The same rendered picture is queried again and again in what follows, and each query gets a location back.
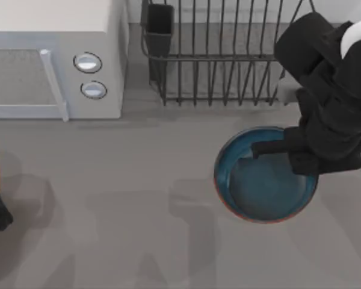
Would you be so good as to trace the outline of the black cutlery holder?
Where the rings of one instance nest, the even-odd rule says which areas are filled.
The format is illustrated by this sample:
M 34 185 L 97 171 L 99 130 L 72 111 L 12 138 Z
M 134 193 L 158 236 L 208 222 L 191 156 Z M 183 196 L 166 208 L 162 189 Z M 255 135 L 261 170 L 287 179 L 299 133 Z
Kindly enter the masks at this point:
M 174 6 L 142 0 L 141 26 L 148 56 L 167 57 L 173 36 Z

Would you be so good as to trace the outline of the blue bowl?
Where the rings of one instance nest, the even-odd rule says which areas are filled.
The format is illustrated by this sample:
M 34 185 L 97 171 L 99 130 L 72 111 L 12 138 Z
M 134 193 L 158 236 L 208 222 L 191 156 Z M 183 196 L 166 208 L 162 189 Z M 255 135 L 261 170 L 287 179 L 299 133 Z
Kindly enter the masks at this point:
M 231 137 L 214 164 L 214 186 L 221 202 L 249 222 L 278 223 L 299 214 L 310 203 L 318 176 L 293 173 L 287 154 L 254 159 L 251 145 L 283 138 L 283 128 L 259 126 Z

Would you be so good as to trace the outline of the pale microwave oven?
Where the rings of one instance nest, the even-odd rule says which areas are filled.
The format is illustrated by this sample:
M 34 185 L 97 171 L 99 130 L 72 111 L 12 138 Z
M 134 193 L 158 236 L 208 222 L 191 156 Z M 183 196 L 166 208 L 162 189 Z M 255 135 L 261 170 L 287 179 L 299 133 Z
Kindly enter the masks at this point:
M 0 0 L 0 49 L 48 49 L 69 120 L 117 119 L 121 115 L 128 62 L 126 0 Z M 96 54 L 102 68 L 82 73 L 74 56 Z M 81 84 L 103 83 L 102 99 L 86 98 Z

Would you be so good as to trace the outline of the microwave oven door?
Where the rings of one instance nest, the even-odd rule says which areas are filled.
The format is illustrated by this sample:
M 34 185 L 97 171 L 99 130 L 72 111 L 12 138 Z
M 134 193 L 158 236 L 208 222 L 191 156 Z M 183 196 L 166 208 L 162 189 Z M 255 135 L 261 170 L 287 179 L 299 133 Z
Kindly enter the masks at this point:
M 0 119 L 62 119 L 35 49 L 0 49 Z

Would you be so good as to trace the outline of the small round microwave knob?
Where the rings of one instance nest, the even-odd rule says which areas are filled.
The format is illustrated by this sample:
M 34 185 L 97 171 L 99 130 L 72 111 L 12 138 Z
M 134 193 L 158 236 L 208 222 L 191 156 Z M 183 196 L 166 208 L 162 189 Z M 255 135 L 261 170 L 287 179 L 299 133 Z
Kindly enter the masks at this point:
M 106 86 L 99 81 L 90 81 L 81 84 L 81 93 L 89 99 L 102 99 L 107 95 Z

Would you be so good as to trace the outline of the large round microwave knob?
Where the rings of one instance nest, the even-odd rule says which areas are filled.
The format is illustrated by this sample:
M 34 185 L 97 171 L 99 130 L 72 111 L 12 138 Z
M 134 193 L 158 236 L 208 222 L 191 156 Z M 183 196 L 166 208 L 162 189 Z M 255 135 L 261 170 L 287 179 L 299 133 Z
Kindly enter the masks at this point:
M 96 54 L 84 52 L 73 58 L 74 66 L 82 73 L 96 73 L 102 68 L 102 60 Z

